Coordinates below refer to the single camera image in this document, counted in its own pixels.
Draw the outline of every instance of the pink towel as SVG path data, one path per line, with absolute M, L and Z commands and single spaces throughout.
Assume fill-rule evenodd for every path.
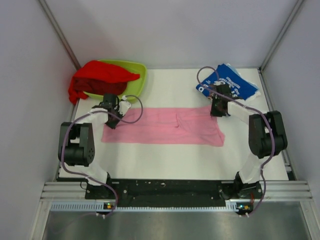
M 124 120 L 134 121 L 141 113 L 132 108 Z M 134 124 L 120 122 L 116 129 L 104 126 L 102 142 L 138 144 L 199 144 L 222 147 L 225 135 L 210 106 L 198 108 L 144 108 Z

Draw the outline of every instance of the pink fabric corner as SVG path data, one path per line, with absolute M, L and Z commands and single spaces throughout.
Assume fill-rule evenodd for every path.
M 136 120 L 140 108 L 129 109 L 126 121 Z M 134 124 L 120 122 L 116 129 L 104 126 L 102 142 L 137 144 L 197 144 L 222 147 L 225 135 L 210 106 L 197 108 L 144 108 Z

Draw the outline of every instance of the white tabletop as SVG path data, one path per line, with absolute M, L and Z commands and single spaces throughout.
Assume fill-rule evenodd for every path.
M 250 102 L 259 110 L 267 110 L 258 70 L 237 69 L 241 76 L 256 84 L 261 96 Z M 148 70 L 140 96 L 145 108 L 197 108 L 211 102 L 195 89 L 198 69 Z M 201 79 L 210 74 L 203 71 Z M 81 99 L 76 118 L 87 113 L 98 100 Z M 236 117 L 219 117 L 218 125 L 225 134 L 223 147 L 195 144 L 103 143 L 103 126 L 94 133 L 95 157 L 112 178 L 124 179 L 185 179 L 233 180 L 250 153 L 248 126 Z M 60 177 L 78 177 L 61 170 Z M 265 166 L 267 180 L 288 180 L 282 155 L 275 156 Z

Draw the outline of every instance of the red cloth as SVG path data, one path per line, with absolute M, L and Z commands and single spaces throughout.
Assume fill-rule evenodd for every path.
M 79 98 L 86 99 L 88 96 L 83 92 L 120 95 L 126 90 L 129 81 L 139 78 L 139 74 L 131 73 L 120 66 L 90 61 L 73 75 L 68 89 L 69 100 L 76 104 Z

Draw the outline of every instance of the gray wall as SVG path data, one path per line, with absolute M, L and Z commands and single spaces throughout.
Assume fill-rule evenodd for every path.
M 0 3 L 0 238 L 30 234 L 75 71 L 35 0 Z
M 47 0 L 79 62 L 259 67 L 296 0 Z
M 306 1 L 265 70 L 282 112 L 288 151 L 300 179 L 308 180 L 320 209 L 320 1 Z

